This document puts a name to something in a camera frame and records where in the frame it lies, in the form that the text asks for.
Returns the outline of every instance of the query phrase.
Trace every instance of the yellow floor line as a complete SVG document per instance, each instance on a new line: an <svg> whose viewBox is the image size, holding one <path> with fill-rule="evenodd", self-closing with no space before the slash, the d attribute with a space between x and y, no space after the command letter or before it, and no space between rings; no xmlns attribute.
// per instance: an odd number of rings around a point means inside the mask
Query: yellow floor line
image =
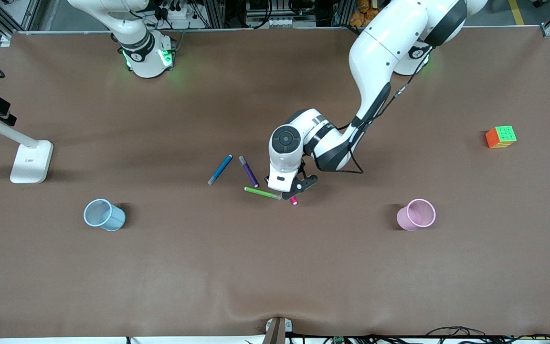
<svg viewBox="0 0 550 344"><path fill-rule="evenodd" d="M517 6L517 0L508 0L511 11L513 11L513 17L515 17L515 24L525 25L523 18L521 17L521 12L519 11L519 6Z"/></svg>

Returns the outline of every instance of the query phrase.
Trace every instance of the pink cup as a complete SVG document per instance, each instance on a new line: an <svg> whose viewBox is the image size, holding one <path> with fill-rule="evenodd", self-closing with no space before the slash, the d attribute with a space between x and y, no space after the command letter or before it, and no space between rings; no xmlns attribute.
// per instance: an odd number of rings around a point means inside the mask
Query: pink cup
<svg viewBox="0 0 550 344"><path fill-rule="evenodd" d="M430 202L417 198L398 211L396 220L405 231L414 231L434 224L436 211Z"/></svg>

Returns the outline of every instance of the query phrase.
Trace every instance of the toy cube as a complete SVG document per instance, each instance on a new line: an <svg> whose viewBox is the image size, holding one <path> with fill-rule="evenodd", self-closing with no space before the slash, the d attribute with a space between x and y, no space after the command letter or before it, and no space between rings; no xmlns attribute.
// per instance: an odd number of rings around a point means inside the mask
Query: toy cube
<svg viewBox="0 0 550 344"><path fill-rule="evenodd" d="M489 148L504 148L517 141L512 126L495 127L485 134Z"/></svg>

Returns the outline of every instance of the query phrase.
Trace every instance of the white robotic arm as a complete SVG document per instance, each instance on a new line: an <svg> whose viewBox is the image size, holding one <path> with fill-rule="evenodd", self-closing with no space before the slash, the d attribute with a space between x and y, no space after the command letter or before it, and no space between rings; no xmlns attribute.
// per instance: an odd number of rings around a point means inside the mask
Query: white robotic arm
<svg viewBox="0 0 550 344"><path fill-rule="evenodd" d="M68 0L102 22L122 47L128 67L142 78L153 78L173 65L171 38L157 30L148 30L140 20L113 17L112 13L141 11L148 0Z"/></svg>
<svg viewBox="0 0 550 344"><path fill-rule="evenodd" d="M486 0L468 2L484 5ZM314 159L319 170L334 172L343 168L388 99L389 81L397 65L408 59L411 62L407 65L414 66L413 71L419 70L424 53L421 58L407 57L412 56L409 52L414 45L429 47L447 42L459 32L468 11L465 0L393 0L386 6L360 33L349 52L349 67L362 101L347 130L338 131L316 109L297 111L273 131L269 140L268 186L284 192L282 197L288 199L316 183L315 176L297 178L299 169L304 174L304 154Z"/></svg>

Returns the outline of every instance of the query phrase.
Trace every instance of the marker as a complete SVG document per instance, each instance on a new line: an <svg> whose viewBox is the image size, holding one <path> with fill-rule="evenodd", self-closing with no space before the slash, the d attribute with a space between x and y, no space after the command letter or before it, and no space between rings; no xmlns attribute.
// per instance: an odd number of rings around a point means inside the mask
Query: marker
<svg viewBox="0 0 550 344"><path fill-rule="evenodd" d="M281 196L279 196L278 194L274 194L274 193L270 193L270 192L266 192L266 191L262 191L262 190L256 190L253 187L248 187L248 186L244 187L244 189L247 192L251 192L252 194L254 194L254 193L259 194L260 196L273 198L273 200L281 200Z"/></svg>
<svg viewBox="0 0 550 344"><path fill-rule="evenodd" d="M233 160L233 156L232 155L227 155L227 157L224 159L224 161L222 161L222 163L220 164L220 167L218 167L218 169L216 170L216 172L214 172L213 176L209 179L209 181L207 182L209 185L212 185L214 181L216 181L216 179L218 177L220 177L220 174L222 173L222 171L226 168L226 166L229 165L229 163L231 162L231 160Z"/></svg>
<svg viewBox="0 0 550 344"><path fill-rule="evenodd" d="M249 168L249 165L247 165L247 161L245 161L245 158L243 157L243 155L239 155L239 161L243 165L243 169L245 170L245 173L249 177L249 181L253 183L254 187L259 187L260 185L258 184L256 177L254 177L252 170Z"/></svg>

